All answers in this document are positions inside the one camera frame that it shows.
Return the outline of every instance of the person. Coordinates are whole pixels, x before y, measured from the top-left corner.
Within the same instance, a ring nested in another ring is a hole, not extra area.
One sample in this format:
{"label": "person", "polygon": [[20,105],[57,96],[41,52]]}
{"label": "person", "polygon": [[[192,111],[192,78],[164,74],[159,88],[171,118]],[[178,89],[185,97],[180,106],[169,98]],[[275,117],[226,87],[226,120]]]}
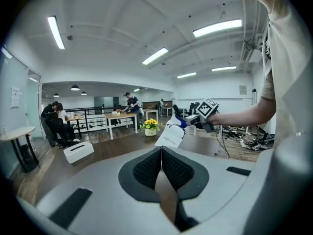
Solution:
{"label": "person", "polygon": [[50,128],[48,127],[46,120],[47,120],[47,114],[53,113],[57,107],[57,104],[58,104],[57,101],[53,102],[52,104],[48,104],[44,108],[43,112],[40,115],[41,125],[45,131],[45,136],[48,139],[48,142],[49,142],[51,147],[57,146],[58,143],[56,142],[56,138],[54,137],[53,133],[51,132]]}
{"label": "person", "polygon": [[[140,131],[140,123],[139,123],[139,119],[140,119],[140,110],[139,110],[139,100],[137,99],[137,97],[132,96],[129,92],[125,93],[125,96],[127,97],[127,107],[122,110],[122,112],[127,111],[129,108],[131,110],[132,113],[136,113],[137,114],[137,131]],[[134,117],[132,117],[132,121],[134,124],[134,128],[135,129],[135,120]]]}
{"label": "person", "polygon": [[58,114],[58,118],[61,118],[63,121],[63,125],[67,131],[67,133],[70,136],[70,139],[73,140],[73,142],[79,142],[80,140],[76,138],[75,134],[74,134],[74,129],[73,127],[70,127],[67,125],[67,113],[65,110],[63,110],[63,105],[61,103],[58,103],[56,106],[56,113]]}
{"label": "person", "polygon": [[245,111],[211,115],[213,125],[251,126],[266,123],[277,113],[274,147],[297,132],[283,95],[312,58],[310,33],[288,0],[258,0],[268,10],[263,40],[264,85],[256,105]]}
{"label": "person", "polygon": [[161,117],[163,116],[163,107],[164,107],[164,100],[161,99],[161,101],[158,103],[158,114]]}

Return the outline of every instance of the ceiling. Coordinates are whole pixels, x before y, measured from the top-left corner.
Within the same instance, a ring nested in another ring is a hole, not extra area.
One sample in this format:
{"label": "ceiling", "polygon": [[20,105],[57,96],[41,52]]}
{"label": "ceiling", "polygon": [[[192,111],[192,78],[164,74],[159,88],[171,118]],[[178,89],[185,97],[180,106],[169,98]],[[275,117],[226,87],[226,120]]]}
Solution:
{"label": "ceiling", "polygon": [[[71,91],[71,87],[77,85],[79,91]],[[151,88],[141,88],[132,85],[121,85],[114,83],[100,82],[58,82],[44,83],[42,98],[53,98],[55,93],[59,96],[82,96],[81,92],[86,92],[88,96],[123,96],[126,92],[134,93],[134,90],[140,88],[141,92],[160,92]]]}
{"label": "ceiling", "polygon": [[[51,15],[57,17],[65,50],[53,39],[47,23]],[[193,35],[195,29],[232,19],[242,19],[243,26],[198,39]],[[249,72],[251,65],[242,61],[244,42],[256,47],[266,21],[267,11],[256,1],[33,0],[17,25],[48,66],[101,66],[175,78],[229,65],[239,67],[234,72]],[[167,54],[142,64],[163,47]]]}

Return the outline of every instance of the black pad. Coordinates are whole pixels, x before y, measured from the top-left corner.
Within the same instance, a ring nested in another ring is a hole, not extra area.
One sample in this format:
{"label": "black pad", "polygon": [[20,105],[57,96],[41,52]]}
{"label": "black pad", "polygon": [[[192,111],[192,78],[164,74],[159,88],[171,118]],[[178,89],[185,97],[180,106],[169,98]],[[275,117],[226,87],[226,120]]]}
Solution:
{"label": "black pad", "polygon": [[161,148],[130,160],[118,173],[122,188],[134,199],[143,202],[160,202],[154,191],[158,173],[161,170]]}

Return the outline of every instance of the woman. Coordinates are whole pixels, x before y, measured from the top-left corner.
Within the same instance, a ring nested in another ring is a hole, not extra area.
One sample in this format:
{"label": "woman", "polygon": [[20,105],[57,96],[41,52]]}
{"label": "woman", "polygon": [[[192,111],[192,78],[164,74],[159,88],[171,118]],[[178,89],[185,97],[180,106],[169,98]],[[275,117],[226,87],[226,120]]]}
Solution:
{"label": "woman", "polygon": [[74,134],[74,129],[73,127],[70,127],[66,124],[67,120],[68,120],[68,116],[66,111],[63,110],[63,105],[61,103],[57,104],[56,107],[56,112],[58,114],[58,118],[61,118],[63,121],[63,125],[67,131],[67,133],[69,134],[70,138],[73,140],[73,142],[79,142],[80,140],[76,138],[75,134]]}

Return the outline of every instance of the wooden table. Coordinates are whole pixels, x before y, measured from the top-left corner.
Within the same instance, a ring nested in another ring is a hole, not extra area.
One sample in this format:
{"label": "wooden table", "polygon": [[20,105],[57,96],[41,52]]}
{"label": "wooden table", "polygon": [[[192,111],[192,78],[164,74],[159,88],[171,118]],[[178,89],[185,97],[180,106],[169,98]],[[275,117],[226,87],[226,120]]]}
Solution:
{"label": "wooden table", "polygon": [[81,120],[83,118],[83,116],[79,116],[79,117],[68,117],[67,118],[67,124],[68,126],[70,126],[70,121],[76,121],[77,123],[77,130],[78,130],[78,134],[79,134],[79,137],[82,138],[82,134],[80,132],[80,127],[79,127],[79,121],[78,120]]}
{"label": "wooden table", "polygon": [[112,113],[105,113],[104,117],[108,119],[109,121],[109,129],[110,129],[110,138],[113,140],[113,134],[112,134],[112,126],[111,126],[111,120],[112,119],[122,119],[126,118],[126,128],[128,128],[128,121],[127,118],[135,118],[135,133],[137,133],[137,114],[136,113],[121,113],[121,114],[112,114]]}
{"label": "wooden table", "polygon": [[172,107],[163,107],[163,115],[164,115],[164,110],[167,110],[167,116],[168,116],[168,110],[169,110],[169,109],[172,109],[172,110],[173,110]]}
{"label": "wooden table", "polygon": [[158,112],[157,110],[143,110],[146,113],[146,120],[148,120],[148,113],[155,112],[156,113],[156,120],[158,121]]}
{"label": "wooden table", "polygon": [[[35,169],[37,167],[37,165],[39,163],[39,161],[36,158],[36,155],[34,153],[33,147],[31,146],[31,142],[30,142],[29,136],[28,136],[28,134],[34,130],[35,130],[34,126],[22,127],[19,129],[15,129],[13,131],[9,131],[6,135],[2,135],[0,137],[0,142],[11,141],[15,155],[16,155],[17,159],[19,160],[21,167],[25,173],[31,172],[33,169]],[[30,153],[31,153],[33,159],[26,158],[25,154],[22,152],[21,145],[19,142],[19,137],[22,137],[22,136],[26,137],[28,148],[30,150]],[[22,159],[19,155],[19,152],[16,148],[14,141],[16,142],[16,144],[18,146],[18,149],[20,151]]]}

